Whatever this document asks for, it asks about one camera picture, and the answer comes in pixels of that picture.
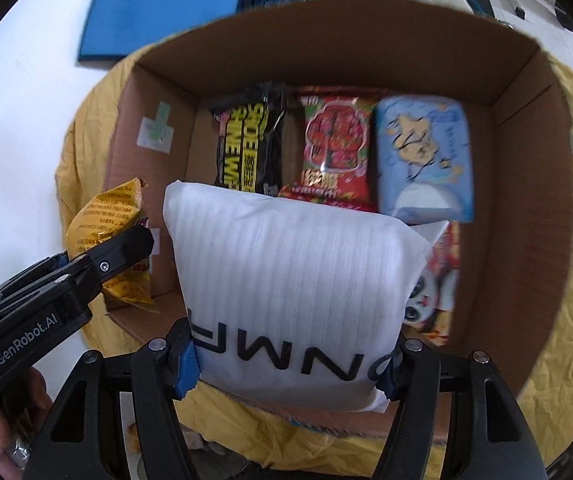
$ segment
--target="yellow snack bag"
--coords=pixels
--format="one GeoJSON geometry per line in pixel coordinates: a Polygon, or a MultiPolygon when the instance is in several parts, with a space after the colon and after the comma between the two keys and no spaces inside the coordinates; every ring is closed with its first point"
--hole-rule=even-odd
{"type": "MultiPolygon", "coordinates": [[[[136,223],[146,225],[148,219],[140,218],[145,185],[139,178],[129,180],[95,196],[77,213],[66,232],[66,250],[71,260],[136,223]]],[[[104,284],[103,292],[125,303],[156,311],[151,299],[149,265],[145,259],[120,272],[104,284]]]]}

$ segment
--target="packaging wrapper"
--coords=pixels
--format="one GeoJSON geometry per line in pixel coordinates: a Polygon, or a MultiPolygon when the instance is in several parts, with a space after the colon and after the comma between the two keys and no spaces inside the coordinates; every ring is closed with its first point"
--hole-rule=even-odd
{"type": "MultiPolygon", "coordinates": [[[[71,259],[139,222],[144,182],[134,178],[109,189],[84,206],[66,232],[66,250],[71,259]]],[[[103,292],[117,300],[156,312],[151,299],[149,260],[142,260],[131,269],[120,272],[104,284],[103,292]]]]}
{"type": "Polygon", "coordinates": [[[164,221],[204,382],[314,410],[386,402],[377,367],[446,222],[179,181],[164,221]]]}
{"type": "Polygon", "coordinates": [[[473,221],[467,115],[440,96],[395,96],[375,111],[379,211],[407,224],[473,221]]]}
{"type": "Polygon", "coordinates": [[[334,200],[369,201],[367,159],[375,101],[301,96],[307,130],[301,185],[334,200]]]}
{"type": "Polygon", "coordinates": [[[314,204],[324,204],[333,207],[343,207],[345,209],[355,209],[357,211],[366,211],[368,213],[376,213],[374,205],[370,202],[359,202],[358,200],[334,200],[332,198],[324,198],[311,192],[311,188],[307,186],[300,186],[294,184],[292,186],[284,186],[278,194],[280,198],[291,198],[292,200],[302,200],[303,202],[313,202],[314,204]]]}
{"type": "Polygon", "coordinates": [[[459,270],[460,224],[450,222],[433,246],[433,256],[404,310],[404,324],[435,346],[445,345],[449,339],[459,270]]]}
{"type": "Polygon", "coordinates": [[[277,196],[282,186],[284,85],[261,83],[210,107],[220,123],[217,185],[277,196]]]}

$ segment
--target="snack bag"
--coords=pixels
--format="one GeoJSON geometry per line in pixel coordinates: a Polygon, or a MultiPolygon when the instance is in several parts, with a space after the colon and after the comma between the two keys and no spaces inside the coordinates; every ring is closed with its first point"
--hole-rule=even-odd
{"type": "Polygon", "coordinates": [[[473,221],[467,117],[456,101],[396,96],[376,108],[380,213],[407,224],[473,221]]]}
{"type": "Polygon", "coordinates": [[[282,187],[284,85],[264,83],[210,107],[220,123],[217,185],[278,196],[282,187]]]}
{"type": "Polygon", "coordinates": [[[367,157],[375,102],[361,97],[300,97],[307,122],[301,185],[334,200],[369,202],[367,157]]]}
{"type": "Polygon", "coordinates": [[[404,324],[436,346],[449,340],[459,269],[460,224],[449,222],[404,309],[404,324]]]}
{"type": "Polygon", "coordinates": [[[385,97],[391,95],[390,90],[384,88],[369,88],[363,86],[300,86],[295,89],[295,94],[300,96],[307,95],[320,95],[320,96],[335,96],[353,99],[355,97],[372,99],[373,101],[380,101],[385,97]]]}
{"type": "MultiPolygon", "coordinates": [[[[143,186],[139,178],[129,180],[100,193],[77,213],[66,232],[66,250],[71,260],[136,222],[146,225],[148,219],[139,217],[143,186]]],[[[151,299],[148,258],[108,280],[103,292],[125,303],[157,311],[151,299]]]]}
{"type": "Polygon", "coordinates": [[[377,210],[369,202],[358,202],[357,200],[334,200],[324,198],[308,192],[310,188],[305,186],[284,186],[278,194],[281,198],[291,198],[292,200],[302,200],[303,202],[313,202],[315,204],[330,205],[333,207],[343,207],[345,209],[355,209],[357,211],[366,211],[377,213],[377,210]]]}

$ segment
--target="white foam pouch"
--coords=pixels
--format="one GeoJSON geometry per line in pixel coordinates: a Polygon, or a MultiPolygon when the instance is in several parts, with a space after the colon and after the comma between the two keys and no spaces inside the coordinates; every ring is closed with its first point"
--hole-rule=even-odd
{"type": "Polygon", "coordinates": [[[378,403],[369,368],[393,350],[447,225],[416,232],[385,215],[183,182],[167,187],[164,220],[201,379],[333,411],[378,403]]]}

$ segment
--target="blue snack package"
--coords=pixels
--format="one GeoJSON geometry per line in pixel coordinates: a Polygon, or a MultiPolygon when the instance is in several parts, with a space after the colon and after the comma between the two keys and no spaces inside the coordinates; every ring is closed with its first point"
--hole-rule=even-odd
{"type": "Polygon", "coordinates": [[[473,221],[467,117],[459,103],[403,95],[375,108],[379,210],[407,224],[473,221]]]}

